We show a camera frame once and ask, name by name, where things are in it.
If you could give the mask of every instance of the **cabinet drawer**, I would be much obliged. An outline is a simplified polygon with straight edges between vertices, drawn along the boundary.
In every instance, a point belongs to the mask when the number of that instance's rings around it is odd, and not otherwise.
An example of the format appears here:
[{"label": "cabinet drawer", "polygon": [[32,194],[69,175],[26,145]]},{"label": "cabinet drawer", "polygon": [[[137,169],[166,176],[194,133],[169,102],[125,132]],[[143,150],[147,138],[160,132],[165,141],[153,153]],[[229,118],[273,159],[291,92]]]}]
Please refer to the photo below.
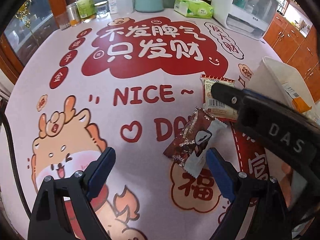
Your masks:
[{"label": "cabinet drawer", "polygon": [[317,71],[317,68],[314,68],[311,73],[304,79],[310,94],[315,102],[320,99],[320,74]]},{"label": "cabinet drawer", "polygon": [[283,28],[280,27],[275,21],[272,21],[268,31],[264,35],[263,39],[273,48],[278,39],[283,33]]},{"label": "cabinet drawer", "polygon": [[281,16],[280,14],[276,13],[276,15],[274,16],[273,20],[280,26],[282,27],[283,29],[286,28],[287,24],[288,24],[288,21],[283,17]]},{"label": "cabinet drawer", "polygon": [[301,45],[301,43],[304,41],[303,35],[294,27],[291,23],[288,23],[285,30],[291,34],[291,36],[295,39],[295,41],[298,43],[298,45]]},{"label": "cabinet drawer", "polygon": [[287,31],[283,31],[273,50],[284,63],[287,63],[298,48],[299,45],[294,38]]},{"label": "cabinet drawer", "polygon": [[289,60],[288,65],[295,67],[302,78],[305,78],[314,66],[319,61],[316,51],[313,50],[310,44],[304,40],[295,52],[292,58]]},{"label": "cabinet drawer", "polygon": [[317,31],[314,25],[311,27],[306,40],[310,43],[313,49],[317,48]]}]

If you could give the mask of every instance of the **white bottle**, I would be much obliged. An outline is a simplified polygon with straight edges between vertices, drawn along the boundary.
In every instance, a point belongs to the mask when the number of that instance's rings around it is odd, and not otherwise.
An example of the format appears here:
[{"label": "white bottle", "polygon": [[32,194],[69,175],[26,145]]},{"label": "white bottle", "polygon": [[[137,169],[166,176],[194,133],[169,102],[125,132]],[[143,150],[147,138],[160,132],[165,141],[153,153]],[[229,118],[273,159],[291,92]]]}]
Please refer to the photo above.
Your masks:
[{"label": "white bottle", "polygon": [[117,0],[108,0],[110,14],[118,13]]},{"label": "white bottle", "polygon": [[133,0],[117,0],[118,12],[129,14],[133,12]]}]

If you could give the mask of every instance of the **green tissue package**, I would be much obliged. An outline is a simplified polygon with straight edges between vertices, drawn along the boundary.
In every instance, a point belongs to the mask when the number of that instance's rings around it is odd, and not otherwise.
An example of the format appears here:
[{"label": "green tissue package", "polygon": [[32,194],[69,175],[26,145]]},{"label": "green tissue package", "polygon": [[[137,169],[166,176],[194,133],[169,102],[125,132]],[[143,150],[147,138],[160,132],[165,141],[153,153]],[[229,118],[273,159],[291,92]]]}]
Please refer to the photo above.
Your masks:
[{"label": "green tissue package", "polygon": [[202,0],[176,0],[174,10],[185,17],[211,19],[213,8]]}]

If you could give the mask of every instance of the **biscuit package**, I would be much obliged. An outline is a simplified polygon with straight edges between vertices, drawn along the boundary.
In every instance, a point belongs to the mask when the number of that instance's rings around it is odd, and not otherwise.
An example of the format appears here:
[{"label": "biscuit package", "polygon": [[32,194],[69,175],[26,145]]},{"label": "biscuit package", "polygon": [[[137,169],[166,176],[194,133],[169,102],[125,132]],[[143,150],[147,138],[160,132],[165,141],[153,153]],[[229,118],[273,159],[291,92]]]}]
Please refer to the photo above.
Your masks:
[{"label": "biscuit package", "polygon": [[230,121],[235,121],[238,118],[238,113],[236,110],[232,109],[230,106],[215,100],[211,95],[211,87],[213,84],[220,82],[222,84],[234,87],[235,81],[232,79],[206,76],[202,74],[200,77],[203,84],[204,101],[203,108],[209,114],[214,117],[220,117],[228,119]]},{"label": "biscuit package", "polygon": [[202,108],[196,108],[190,121],[164,151],[164,155],[177,162],[185,171],[197,178],[205,164],[205,154],[219,130],[227,125]]}]

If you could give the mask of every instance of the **white storage box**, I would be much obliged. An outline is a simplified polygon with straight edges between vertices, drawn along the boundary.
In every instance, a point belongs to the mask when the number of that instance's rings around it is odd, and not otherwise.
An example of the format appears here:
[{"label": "white storage box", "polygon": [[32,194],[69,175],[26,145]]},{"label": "white storage box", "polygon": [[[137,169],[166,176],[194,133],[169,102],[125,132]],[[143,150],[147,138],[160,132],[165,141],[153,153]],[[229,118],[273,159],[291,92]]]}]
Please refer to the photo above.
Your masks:
[{"label": "white storage box", "polygon": [[267,32],[279,0],[212,0],[213,17],[224,27],[259,40]]},{"label": "white storage box", "polygon": [[292,99],[289,98],[282,84],[289,83],[305,103],[316,113],[316,105],[310,91],[299,71],[285,63],[264,57],[257,71],[246,85],[246,89],[256,91],[273,100],[279,101],[292,108]]}]

